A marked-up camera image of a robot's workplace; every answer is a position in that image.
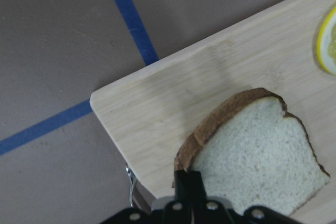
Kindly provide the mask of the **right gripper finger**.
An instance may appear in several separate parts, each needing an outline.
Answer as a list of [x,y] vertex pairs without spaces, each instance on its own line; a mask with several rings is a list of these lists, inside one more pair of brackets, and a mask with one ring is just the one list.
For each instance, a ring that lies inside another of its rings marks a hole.
[[176,170],[174,172],[174,207],[184,205],[202,206],[207,200],[207,194],[201,172]]

